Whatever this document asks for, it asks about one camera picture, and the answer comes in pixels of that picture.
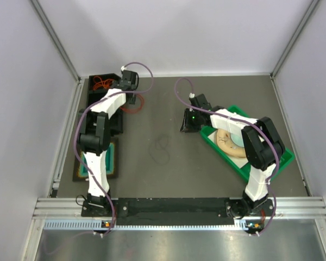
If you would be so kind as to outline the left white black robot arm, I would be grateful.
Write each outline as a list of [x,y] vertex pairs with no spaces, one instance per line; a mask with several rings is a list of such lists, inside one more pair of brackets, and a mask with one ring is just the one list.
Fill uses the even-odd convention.
[[84,155],[84,166],[89,175],[86,208],[93,207],[99,215],[112,211],[109,183],[106,177],[106,154],[111,142],[110,120],[118,109],[132,99],[139,85],[137,72],[125,67],[122,77],[113,81],[106,94],[90,106],[83,116],[77,144]]

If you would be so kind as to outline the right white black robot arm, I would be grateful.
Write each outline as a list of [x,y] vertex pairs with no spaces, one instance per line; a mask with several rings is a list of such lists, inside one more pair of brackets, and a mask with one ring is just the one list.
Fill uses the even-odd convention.
[[223,131],[218,142],[229,144],[236,156],[250,164],[249,179],[242,195],[244,213],[257,214],[268,198],[271,175],[278,172],[285,145],[268,117],[253,119],[232,113],[223,107],[212,107],[204,94],[189,94],[181,132],[198,132],[203,126]]

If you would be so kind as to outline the beige painted ceramic plate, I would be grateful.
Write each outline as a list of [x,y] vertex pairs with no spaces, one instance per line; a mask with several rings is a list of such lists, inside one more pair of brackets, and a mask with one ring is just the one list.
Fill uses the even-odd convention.
[[228,131],[218,129],[215,136],[216,145],[227,155],[236,158],[245,158],[246,152],[243,147],[236,145]]

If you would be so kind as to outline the black compartment organizer bin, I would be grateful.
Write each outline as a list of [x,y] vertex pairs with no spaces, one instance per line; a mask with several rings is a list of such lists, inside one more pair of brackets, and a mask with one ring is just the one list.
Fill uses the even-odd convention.
[[[111,88],[113,82],[121,79],[115,73],[91,75],[88,80],[86,106],[101,100]],[[123,111],[117,109],[110,119],[111,136],[123,133]]]

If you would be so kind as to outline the white square board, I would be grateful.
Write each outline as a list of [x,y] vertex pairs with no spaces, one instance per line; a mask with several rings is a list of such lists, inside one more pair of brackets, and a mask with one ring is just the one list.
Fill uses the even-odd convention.
[[223,156],[225,160],[231,160],[240,169],[244,167],[248,163],[248,160],[246,158],[230,156],[226,154],[223,150],[221,150],[216,143],[216,134],[217,131],[214,131],[208,136],[208,141],[211,142],[211,147],[214,148],[220,156]]

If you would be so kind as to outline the green plastic tray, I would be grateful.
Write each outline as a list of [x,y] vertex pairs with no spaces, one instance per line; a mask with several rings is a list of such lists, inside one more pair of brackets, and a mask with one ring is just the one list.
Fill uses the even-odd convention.
[[[223,107],[214,107],[212,108],[211,111],[218,111],[220,109],[224,109]],[[229,113],[225,114],[235,114],[236,116],[242,116],[245,118],[248,118],[248,115],[241,110],[238,106],[232,105],[228,109],[224,109],[229,111]],[[271,120],[269,117],[263,117],[260,119],[264,123],[269,124],[269,120]],[[257,125],[262,132],[265,135],[268,135],[270,132],[273,133],[273,131],[269,131],[270,128],[274,128],[275,125],[273,123],[270,123],[267,127],[264,127],[262,124],[260,126],[259,123],[254,123]],[[246,182],[249,180],[249,175],[250,175],[250,168],[251,164],[248,162],[247,158],[239,158],[239,157],[233,157],[231,155],[226,154],[217,144],[217,141],[219,139],[217,138],[217,132],[218,129],[212,128],[212,126],[205,126],[201,129],[200,134],[201,137],[204,139],[204,141],[223,159],[227,164],[229,164],[235,171],[236,173],[242,177]],[[290,163],[295,159],[295,155],[292,151],[290,151],[287,147],[285,147],[285,151],[282,153],[280,157],[280,162],[279,162],[279,170],[276,172],[276,174],[272,177],[272,179],[276,178],[278,174],[280,174],[286,167],[290,165]]]

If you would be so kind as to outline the teal sponge on black tray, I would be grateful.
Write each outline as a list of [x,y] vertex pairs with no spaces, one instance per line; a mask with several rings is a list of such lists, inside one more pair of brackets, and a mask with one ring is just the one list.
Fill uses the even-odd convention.
[[[117,137],[112,137],[110,140],[110,145],[106,153],[105,164],[106,164],[106,177],[108,179],[115,179],[118,177],[119,169],[119,139]],[[75,158],[74,168],[73,168],[73,182],[86,182],[88,181],[88,173],[84,166]]]

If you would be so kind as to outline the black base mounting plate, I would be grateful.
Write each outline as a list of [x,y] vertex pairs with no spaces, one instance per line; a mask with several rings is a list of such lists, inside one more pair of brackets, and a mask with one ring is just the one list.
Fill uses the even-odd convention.
[[114,214],[120,219],[148,219],[159,218],[177,220],[178,216],[202,217],[216,216],[221,218],[244,217],[260,215],[265,212],[269,216],[273,212],[273,201],[263,198],[251,202],[248,198],[118,198],[108,202],[105,198],[85,200],[82,216],[103,217]]

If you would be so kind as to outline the aluminium front frame rail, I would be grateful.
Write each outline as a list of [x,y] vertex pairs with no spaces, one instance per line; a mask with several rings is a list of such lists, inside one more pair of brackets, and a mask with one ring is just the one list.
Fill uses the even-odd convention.
[[[276,219],[326,219],[322,197],[277,197]],[[80,219],[81,206],[73,198],[39,198],[33,219]]]

